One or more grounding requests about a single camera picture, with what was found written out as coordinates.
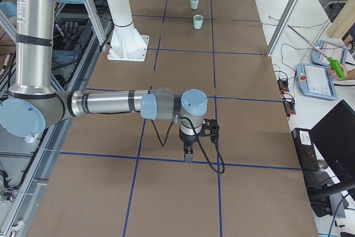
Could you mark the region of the person's hand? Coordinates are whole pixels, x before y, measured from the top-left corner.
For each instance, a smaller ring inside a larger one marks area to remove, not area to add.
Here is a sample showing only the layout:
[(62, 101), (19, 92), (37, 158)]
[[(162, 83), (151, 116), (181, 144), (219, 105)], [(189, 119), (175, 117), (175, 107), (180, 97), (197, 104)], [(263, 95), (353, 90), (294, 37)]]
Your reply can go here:
[(347, 69), (346, 67), (343, 65), (343, 64), (340, 64), (339, 67), (341, 68), (342, 70), (342, 73), (343, 73), (343, 78), (339, 77), (336, 73), (335, 70), (332, 69), (332, 67), (329, 65), (328, 66), (328, 73), (330, 74), (330, 76), (335, 79), (335, 80), (346, 80), (347, 78)]

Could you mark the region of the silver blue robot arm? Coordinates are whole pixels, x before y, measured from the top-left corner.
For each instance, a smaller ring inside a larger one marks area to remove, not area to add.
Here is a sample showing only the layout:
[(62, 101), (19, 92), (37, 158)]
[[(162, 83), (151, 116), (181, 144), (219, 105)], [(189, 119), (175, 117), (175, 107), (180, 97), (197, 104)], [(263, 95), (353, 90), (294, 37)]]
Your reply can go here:
[(17, 0), (16, 81), (1, 104), (1, 126), (18, 137), (84, 114), (140, 113), (179, 124), (184, 159), (204, 132), (207, 96), (198, 89), (176, 95), (167, 88), (107, 93), (57, 91), (50, 86), (54, 6), (59, 0)]

